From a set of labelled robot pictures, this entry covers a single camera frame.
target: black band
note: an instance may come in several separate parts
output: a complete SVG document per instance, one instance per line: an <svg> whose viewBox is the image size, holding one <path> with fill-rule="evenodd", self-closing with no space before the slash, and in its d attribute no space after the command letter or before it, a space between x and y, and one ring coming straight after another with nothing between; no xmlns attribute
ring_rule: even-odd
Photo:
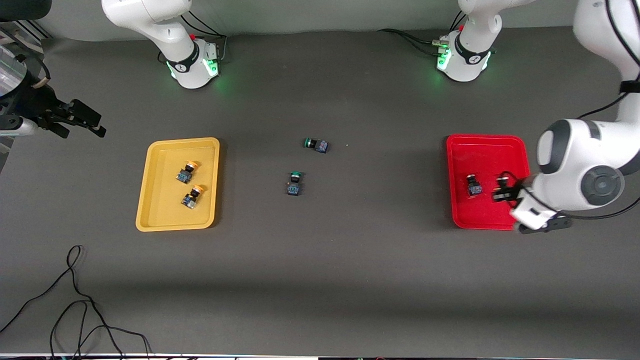
<svg viewBox="0 0 640 360"><path fill-rule="evenodd" d="M640 81L628 80L620 83L620 92L640 92Z"/></svg>
<svg viewBox="0 0 640 360"><path fill-rule="evenodd" d="M465 49L464 46L460 43L460 34L456 36L456 41L454 41L454 45L456 47L456 51L460 56L462 56L468 65L475 65L480 63L485 56L489 54L489 49L483 51L481 53L474 53L473 51L469 51Z"/></svg>
<svg viewBox="0 0 640 360"><path fill-rule="evenodd" d="M193 52L189 55L188 58L182 61L171 61L167 60L166 62L171 65L177 72L188 72L191 66L197 61L198 57L200 57L200 46L193 42Z"/></svg>

